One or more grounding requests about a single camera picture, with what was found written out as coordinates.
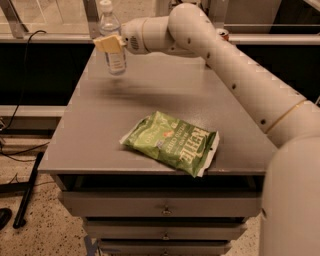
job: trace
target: gray table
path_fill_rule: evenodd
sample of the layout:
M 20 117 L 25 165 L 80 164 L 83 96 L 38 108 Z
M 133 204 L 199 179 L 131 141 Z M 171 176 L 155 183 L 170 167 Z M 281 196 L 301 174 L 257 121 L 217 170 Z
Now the gray table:
M 125 75 L 113 77 L 104 55 L 93 52 L 39 172 L 54 177 L 61 202 L 83 217 L 106 252 L 225 253 L 246 218 L 259 212 L 276 148 L 202 59 L 128 54 L 127 64 Z M 157 110 L 219 131 L 203 178 L 120 145 L 138 120 Z

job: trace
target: table top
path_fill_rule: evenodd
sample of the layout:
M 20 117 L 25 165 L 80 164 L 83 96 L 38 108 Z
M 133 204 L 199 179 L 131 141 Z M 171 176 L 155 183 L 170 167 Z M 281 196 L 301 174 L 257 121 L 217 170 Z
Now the table top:
M 112 76 L 104 54 L 92 53 L 39 166 L 49 174 L 183 175 L 119 140 L 155 111 L 219 131 L 206 174 L 261 175 L 276 151 L 201 58 L 127 54 Z

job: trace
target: green chip bag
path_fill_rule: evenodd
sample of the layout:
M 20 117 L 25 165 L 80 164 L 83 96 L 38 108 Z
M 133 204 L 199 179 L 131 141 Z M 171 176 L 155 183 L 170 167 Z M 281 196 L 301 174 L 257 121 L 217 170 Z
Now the green chip bag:
M 141 120 L 120 143 L 193 177 L 202 177 L 217 149 L 219 134 L 155 112 Z

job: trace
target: bottle label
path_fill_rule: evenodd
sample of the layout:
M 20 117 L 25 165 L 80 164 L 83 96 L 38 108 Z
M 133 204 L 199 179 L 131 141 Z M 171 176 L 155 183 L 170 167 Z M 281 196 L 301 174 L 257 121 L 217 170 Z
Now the bottle label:
M 108 58 L 111 72 L 113 71 L 117 72 L 126 68 L 124 52 L 108 53 L 107 58 Z

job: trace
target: water bottle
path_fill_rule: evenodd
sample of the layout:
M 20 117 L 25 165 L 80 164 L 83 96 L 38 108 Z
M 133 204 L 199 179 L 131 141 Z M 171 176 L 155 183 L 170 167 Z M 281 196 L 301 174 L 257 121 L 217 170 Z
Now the water bottle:
M 110 0 L 100 1 L 101 18 L 99 30 L 102 36 L 121 35 L 121 24 L 113 14 L 113 6 Z M 126 71 L 126 59 L 124 49 L 119 53 L 106 53 L 109 72 L 112 75 L 121 75 Z

